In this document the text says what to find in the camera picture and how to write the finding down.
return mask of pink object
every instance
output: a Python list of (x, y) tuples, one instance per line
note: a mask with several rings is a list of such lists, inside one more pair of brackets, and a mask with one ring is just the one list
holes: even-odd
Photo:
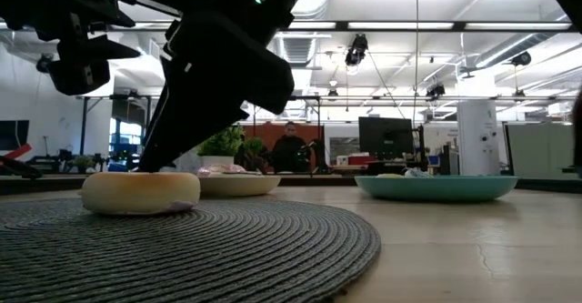
[(212, 174), (224, 174), (224, 173), (246, 173), (246, 170), (238, 165), (212, 165), (210, 167), (200, 167), (196, 171), (196, 175), (199, 177), (210, 177)]

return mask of plate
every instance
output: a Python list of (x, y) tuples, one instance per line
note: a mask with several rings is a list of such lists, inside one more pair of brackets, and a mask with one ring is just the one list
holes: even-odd
[(357, 185), (376, 198), (449, 203), (487, 202), (516, 187), (518, 177), (442, 176), (431, 178), (356, 177)]
[(275, 189), (281, 177), (231, 176), (200, 177), (202, 195), (214, 197), (248, 197), (264, 195)]

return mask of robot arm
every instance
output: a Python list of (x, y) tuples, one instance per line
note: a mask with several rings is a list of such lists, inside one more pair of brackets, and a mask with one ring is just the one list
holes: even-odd
[[(108, 59), (139, 56), (106, 35), (87, 35), (135, 25), (117, 1), (180, 16), (166, 32), (166, 83), (147, 129), (142, 171), (158, 171), (248, 117), (244, 101), (283, 112), (294, 87), (291, 69), (266, 45), (291, 24), (297, 0), (0, 0), (0, 17), (13, 30), (28, 26), (41, 40), (59, 39), (60, 59), (49, 63), (49, 74), (60, 92), (82, 95), (109, 81)], [(184, 131), (189, 122), (196, 124)]]

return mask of table surface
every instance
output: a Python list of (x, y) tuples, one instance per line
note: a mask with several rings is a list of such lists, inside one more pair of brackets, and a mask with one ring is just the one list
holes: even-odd
[[(76, 192), (0, 197), (22, 201)], [(579, 302), (582, 196), (514, 191), (482, 205), (375, 200), (356, 187), (280, 187), (266, 197), (357, 213), (380, 258), (336, 302)]]

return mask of green plant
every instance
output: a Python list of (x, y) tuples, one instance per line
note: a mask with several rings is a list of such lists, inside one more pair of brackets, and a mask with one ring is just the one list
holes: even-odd
[(263, 139), (259, 137), (248, 138), (243, 144), (243, 148), (247, 154), (257, 156), (263, 150)]
[(244, 134), (242, 128), (229, 126), (198, 145), (197, 153), (200, 157), (233, 157), (243, 145)]
[(78, 156), (73, 159), (72, 164), (75, 167), (94, 167), (95, 161), (92, 157)]

